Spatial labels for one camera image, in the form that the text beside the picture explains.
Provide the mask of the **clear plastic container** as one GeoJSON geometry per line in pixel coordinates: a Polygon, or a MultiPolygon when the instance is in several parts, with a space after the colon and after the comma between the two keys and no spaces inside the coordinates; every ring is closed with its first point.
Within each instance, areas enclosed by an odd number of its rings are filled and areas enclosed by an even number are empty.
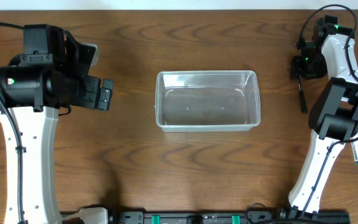
{"type": "Polygon", "coordinates": [[[261,122],[257,75],[252,70],[160,72],[155,120],[166,133],[249,131],[261,122]]]}

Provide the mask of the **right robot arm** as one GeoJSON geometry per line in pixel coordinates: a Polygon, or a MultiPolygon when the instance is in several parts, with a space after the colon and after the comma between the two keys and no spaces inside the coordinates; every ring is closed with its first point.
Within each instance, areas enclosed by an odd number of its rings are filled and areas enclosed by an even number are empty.
{"type": "Polygon", "coordinates": [[[358,140],[358,66],[354,27],[338,24],[336,16],[314,23],[311,41],[299,36],[300,54],[291,60],[290,78],[328,77],[328,83],[308,110],[300,94],[301,110],[309,114],[310,147],[288,205],[275,216],[277,223],[345,223],[345,212],[319,212],[321,195],[339,153],[358,140]]]}

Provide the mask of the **small steel hammer black grip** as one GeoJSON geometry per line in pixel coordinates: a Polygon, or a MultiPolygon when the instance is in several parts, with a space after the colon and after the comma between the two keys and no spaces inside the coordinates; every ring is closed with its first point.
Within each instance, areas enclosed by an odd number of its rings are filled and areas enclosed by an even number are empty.
{"type": "Polygon", "coordinates": [[[306,99],[305,99],[305,95],[302,89],[302,85],[301,85],[301,78],[298,77],[298,87],[299,87],[299,97],[300,97],[300,108],[301,108],[301,112],[306,114],[308,112],[307,110],[307,105],[306,105],[306,99]]]}

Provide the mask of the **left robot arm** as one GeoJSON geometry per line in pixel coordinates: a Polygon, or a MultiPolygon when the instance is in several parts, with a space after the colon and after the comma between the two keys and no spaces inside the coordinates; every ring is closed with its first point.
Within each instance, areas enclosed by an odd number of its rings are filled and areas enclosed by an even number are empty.
{"type": "Polygon", "coordinates": [[[24,51],[0,67],[0,123],[6,143],[6,223],[108,223],[106,208],[63,216],[55,191],[60,109],[106,111],[113,82],[89,75],[97,45],[48,24],[26,25],[24,51]]]}

